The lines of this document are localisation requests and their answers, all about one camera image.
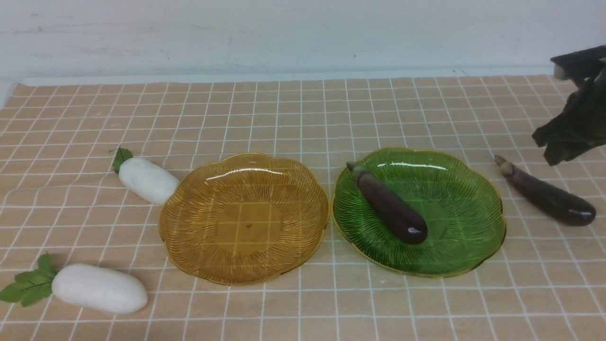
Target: eggplant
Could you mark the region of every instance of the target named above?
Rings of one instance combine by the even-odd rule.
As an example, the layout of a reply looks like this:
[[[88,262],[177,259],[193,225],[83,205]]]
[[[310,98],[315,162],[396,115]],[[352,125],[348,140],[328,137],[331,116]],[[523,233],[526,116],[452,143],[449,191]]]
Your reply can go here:
[[[411,245],[421,244],[427,239],[427,224],[423,217],[395,192],[355,162],[347,162],[347,169],[370,207],[393,235]]]
[[[586,226],[596,218],[596,208],[587,200],[533,177],[499,155],[494,162],[511,186],[551,218],[569,226]]]

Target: plate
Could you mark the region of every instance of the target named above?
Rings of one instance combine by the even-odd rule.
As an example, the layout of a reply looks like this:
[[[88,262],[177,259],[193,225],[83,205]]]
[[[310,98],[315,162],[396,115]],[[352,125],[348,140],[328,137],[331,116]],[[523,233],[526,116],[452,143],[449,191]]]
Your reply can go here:
[[[507,225],[501,197],[482,175],[436,150],[379,149],[366,167],[423,216],[427,239],[403,243],[380,221],[345,168],[335,184],[333,218],[341,234],[370,261],[392,271],[452,277],[495,254]]]
[[[329,218],[326,191],[303,164],[243,153],[188,174],[163,205],[158,229],[181,271],[241,286],[305,263]]]

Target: green plate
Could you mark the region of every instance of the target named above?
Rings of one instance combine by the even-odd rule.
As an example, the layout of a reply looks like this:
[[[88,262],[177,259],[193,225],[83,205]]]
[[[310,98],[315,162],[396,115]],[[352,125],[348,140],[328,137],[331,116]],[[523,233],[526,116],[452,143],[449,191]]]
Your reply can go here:
[[[401,242],[345,168],[335,184],[333,218],[345,239],[370,261],[404,274],[452,277],[477,268],[503,244],[507,226],[501,197],[461,160],[436,150],[385,148],[358,164],[421,214],[428,228],[423,243]]]

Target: green leaf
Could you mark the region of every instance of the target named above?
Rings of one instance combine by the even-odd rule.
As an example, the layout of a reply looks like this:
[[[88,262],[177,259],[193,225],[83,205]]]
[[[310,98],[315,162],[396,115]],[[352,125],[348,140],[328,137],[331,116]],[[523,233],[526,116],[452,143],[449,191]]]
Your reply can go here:
[[[30,288],[21,298],[21,306],[26,308],[50,296],[53,293],[52,287],[52,282],[47,282],[40,284],[36,288]]]
[[[53,269],[53,262],[48,252],[45,252],[38,257],[38,269],[42,270],[51,280],[57,275]]]
[[[51,267],[50,256],[38,258],[38,269],[15,275],[15,281],[0,291],[0,300],[30,306],[53,293],[52,284],[55,272]]]
[[[0,291],[0,301],[8,303],[17,303],[21,300],[24,295],[22,291],[24,287],[23,283],[14,282],[7,285],[2,291]]]
[[[113,160],[113,171],[118,174],[120,172],[120,166],[122,166],[122,163],[124,163],[124,161],[128,160],[129,158],[133,158],[133,153],[130,150],[122,147],[118,147],[118,149],[116,149],[115,151],[116,156]]]
[[[20,283],[20,284],[29,284],[30,282],[34,281],[36,278],[36,273],[34,271],[35,270],[16,274],[15,282]]]
[[[38,268],[40,269],[53,269],[53,262],[50,259],[48,252],[45,252],[38,257]]]

